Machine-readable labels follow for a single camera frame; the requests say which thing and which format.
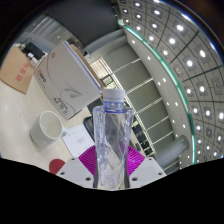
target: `pink object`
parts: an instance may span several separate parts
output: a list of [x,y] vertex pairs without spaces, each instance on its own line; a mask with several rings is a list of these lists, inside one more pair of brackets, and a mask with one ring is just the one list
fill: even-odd
[[89,172],[95,176],[96,173],[96,147],[95,145],[87,149],[82,155],[79,156],[79,160],[89,170]]
[[[136,149],[128,146],[127,153],[127,174],[128,177],[138,168],[145,157],[139,153]],[[87,149],[82,155],[79,156],[79,160],[89,170],[89,172],[95,176],[97,169],[96,147],[95,145]]]
[[127,174],[128,177],[138,168],[145,157],[139,153],[136,149],[128,146],[127,153]]

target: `paper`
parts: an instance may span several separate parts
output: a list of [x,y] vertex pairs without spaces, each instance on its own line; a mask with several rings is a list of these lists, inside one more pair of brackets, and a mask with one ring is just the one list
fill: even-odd
[[83,124],[67,129],[67,135],[62,139],[73,157],[79,157],[95,145]]
[[13,46],[1,67],[0,80],[26,94],[33,73],[34,68],[30,66],[29,59]]

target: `green light strip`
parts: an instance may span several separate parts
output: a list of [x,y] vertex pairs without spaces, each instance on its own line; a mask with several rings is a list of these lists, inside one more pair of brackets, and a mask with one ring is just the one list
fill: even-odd
[[146,39],[144,39],[140,34],[138,34],[135,30],[130,28],[129,26],[123,26],[124,29],[128,30],[130,33],[132,33],[135,37],[137,37],[150,51],[151,53],[159,60],[159,62],[162,64],[163,68],[166,70],[166,72],[169,74],[170,78],[172,79],[174,85],[176,86],[178,93],[180,95],[180,98],[182,99],[183,105],[185,107],[186,113],[188,115],[188,119],[191,125],[191,132],[192,132],[192,151],[193,151],[193,157],[192,157],[192,165],[195,164],[195,158],[196,158],[196,138],[195,138],[195,131],[194,131],[194,123],[192,115],[188,111],[188,101],[184,94],[184,91],[180,85],[180,82],[174,75],[173,71],[169,67],[169,65],[166,63],[166,61],[163,59],[163,57],[159,54],[159,52],[156,49],[152,49]]

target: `white box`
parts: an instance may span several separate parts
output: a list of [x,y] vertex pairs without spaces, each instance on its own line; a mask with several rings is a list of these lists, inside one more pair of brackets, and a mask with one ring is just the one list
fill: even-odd
[[79,50],[66,41],[48,54],[34,76],[65,120],[102,95],[102,83],[96,74]]

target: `cardboard box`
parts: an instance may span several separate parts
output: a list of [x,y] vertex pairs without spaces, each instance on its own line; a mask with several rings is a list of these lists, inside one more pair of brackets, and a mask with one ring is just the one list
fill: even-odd
[[26,94],[34,73],[29,59],[17,47],[13,46],[0,71],[0,80],[12,88]]
[[65,120],[102,95],[103,84],[81,52],[66,41],[48,54],[34,76]]

